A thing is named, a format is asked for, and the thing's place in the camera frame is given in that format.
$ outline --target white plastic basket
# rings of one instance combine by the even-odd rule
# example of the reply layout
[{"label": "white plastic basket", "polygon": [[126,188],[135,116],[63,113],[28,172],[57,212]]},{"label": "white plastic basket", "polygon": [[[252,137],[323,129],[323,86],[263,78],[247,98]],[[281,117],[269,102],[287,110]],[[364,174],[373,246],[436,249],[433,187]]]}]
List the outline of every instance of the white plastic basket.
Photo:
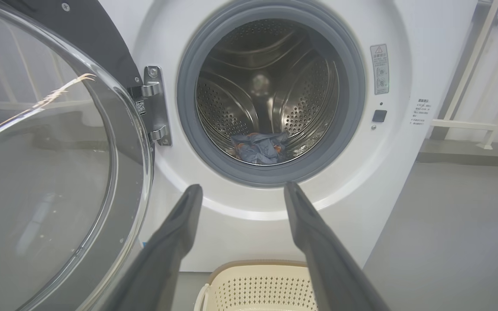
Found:
[{"label": "white plastic basket", "polygon": [[215,270],[195,301],[194,311],[317,311],[303,262],[252,260]]}]

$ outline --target washing machine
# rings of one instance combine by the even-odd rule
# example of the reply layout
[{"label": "washing machine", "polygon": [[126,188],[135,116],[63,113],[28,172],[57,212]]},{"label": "washing machine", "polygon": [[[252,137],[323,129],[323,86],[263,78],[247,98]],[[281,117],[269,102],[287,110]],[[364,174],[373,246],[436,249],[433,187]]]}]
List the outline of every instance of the washing machine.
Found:
[{"label": "washing machine", "polygon": [[304,260],[287,181],[363,267],[476,4],[0,1],[0,309],[88,308],[192,184],[181,270]]}]

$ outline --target metal hinge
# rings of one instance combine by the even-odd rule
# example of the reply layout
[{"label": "metal hinge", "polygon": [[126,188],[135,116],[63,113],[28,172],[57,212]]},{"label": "metal hinge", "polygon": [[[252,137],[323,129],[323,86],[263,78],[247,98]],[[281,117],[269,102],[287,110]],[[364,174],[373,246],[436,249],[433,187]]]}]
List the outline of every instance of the metal hinge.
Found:
[{"label": "metal hinge", "polygon": [[130,87],[128,93],[136,103],[150,140],[161,146],[172,146],[160,67],[145,67],[144,85]]}]

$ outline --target screw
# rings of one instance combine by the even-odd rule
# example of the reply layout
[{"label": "screw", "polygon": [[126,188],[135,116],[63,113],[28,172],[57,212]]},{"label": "screw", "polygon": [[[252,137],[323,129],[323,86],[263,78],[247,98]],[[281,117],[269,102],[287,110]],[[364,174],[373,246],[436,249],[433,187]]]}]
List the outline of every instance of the screw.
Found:
[{"label": "screw", "polygon": [[149,75],[151,77],[156,77],[156,68],[155,67],[152,67],[149,69]]}]

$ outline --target gray rubber gasket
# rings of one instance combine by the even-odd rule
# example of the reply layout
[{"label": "gray rubber gasket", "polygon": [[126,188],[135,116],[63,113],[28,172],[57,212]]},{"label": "gray rubber gasket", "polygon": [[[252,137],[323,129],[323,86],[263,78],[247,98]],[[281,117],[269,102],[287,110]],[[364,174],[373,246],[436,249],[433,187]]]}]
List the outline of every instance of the gray rubber gasket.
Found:
[{"label": "gray rubber gasket", "polygon": [[[219,150],[206,136],[196,111],[195,90],[199,71],[214,45],[245,23],[266,18],[289,19],[324,36],[338,52],[340,105],[326,135],[310,151],[282,165],[243,163]],[[249,0],[229,4],[212,16],[195,34],[180,65],[177,102],[182,128],[199,157],[215,171],[233,181],[255,187],[278,187],[286,181],[303,181],[320,172],[345,149],[360,121],[365,102],[366,80],[360,51],[347,28],[328,10],[302,0]]]}]

